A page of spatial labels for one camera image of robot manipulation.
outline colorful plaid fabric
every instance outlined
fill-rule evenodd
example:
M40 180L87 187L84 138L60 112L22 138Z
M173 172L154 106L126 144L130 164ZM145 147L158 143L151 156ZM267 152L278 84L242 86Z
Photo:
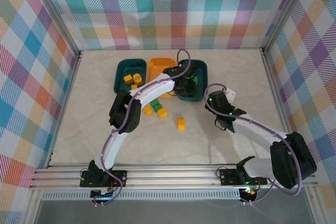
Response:
M17 223L75 58L40 0L0 0L0 223Z
M284 7L287 5L288 1L289 1L289 0L282 0L282 1L281 1L281 4L279 5L279 7L278 7L278 9L277 9L277 11L276 11L276 14L275 14L275 16L274 16L274 18L273 18L273 20L272 20L272 23L271 23L270 26L268 27L268 30L267 30L267 32L266 32L266 36L264 37L264 40L263 40L262 43L261 43L261 47L263 47L263 48L265 47L265 45L266 45L266 43L267 43L267 41L268 41L268 39L269 39L270 34L273 32L274 25L278 22L279 17L280 17L280 15L281 15L281 13L282 13Z
M336 0L299 0L271 49L293 130L318 163L324 203L336 219Z
M81 49L259 48L275 0L54 0Z

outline yellow block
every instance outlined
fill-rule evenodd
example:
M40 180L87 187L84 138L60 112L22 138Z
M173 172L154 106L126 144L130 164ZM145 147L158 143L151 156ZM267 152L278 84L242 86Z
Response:
M143 111L146 113L146 115L151 115L153 113L151 107L149 105L146 105L144 108L143 108Z
M177 129L183 131L185 129L184 118L177 119Z
M136 73L135 75L133 75L133 81L136 85L141 86L142 85L142 78L141 75L139 75L138 73Z
M159 109L157 113L159 118L164 118L166 115L168 115L168 111L165 108Z
M132 76L129 74L128 76L125 76L124 77L124 82L126 83L126 84L131 84L132 82L133 82L133 78L132 78Z

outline white table surface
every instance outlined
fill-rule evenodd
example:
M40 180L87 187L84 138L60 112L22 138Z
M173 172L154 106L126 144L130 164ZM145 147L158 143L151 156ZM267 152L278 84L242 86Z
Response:
M209 84L220 82L236 91L232 103L256 120L282 130L258 50L190 50L208 66ZM100 154L110 132L109 111L116 97L114 78L119 61L176 57L177 50L85 51L60 126L51 163L88 163ZM168 116L141 115L138 128L124 141L116 163L237 163L269 154L248 138L214 126L204 102L178 97L159 99ZM185 118L185 131L177 118Z

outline teal plastic bin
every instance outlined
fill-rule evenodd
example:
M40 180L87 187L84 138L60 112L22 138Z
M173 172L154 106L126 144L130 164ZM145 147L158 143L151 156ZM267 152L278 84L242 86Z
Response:
M206 63L202 60L192 60L192 62L198 66L198 70L196 73L196 77L198 79L196 92L188 96L178 95L178 98L183 101L198 102L202 101L204 91L208 86L208 67Z
M124 77L127 75L133 76L138 73L143 81L143 85L146 82L146 73L147 73L147 63L143 59L125 59L119 62L117 66L117 71L115 73L116 78L114 80L113 90L115 93L118 93L119 90L125 89L126 91L131 90L131 86L134 83L126 84L124 82Z

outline orange plastic bin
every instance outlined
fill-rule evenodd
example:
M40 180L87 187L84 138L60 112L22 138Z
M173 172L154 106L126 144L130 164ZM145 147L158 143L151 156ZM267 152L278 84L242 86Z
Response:
M162 74L162 71L169 67L175 67L177 66L176 60L173 58L152 58L147 63L147 80L146 83L150 82L151 80L154 80L156 77L158 77L160 74ZM163 94L160 96L160 98L169 98L172 97L169 94Z

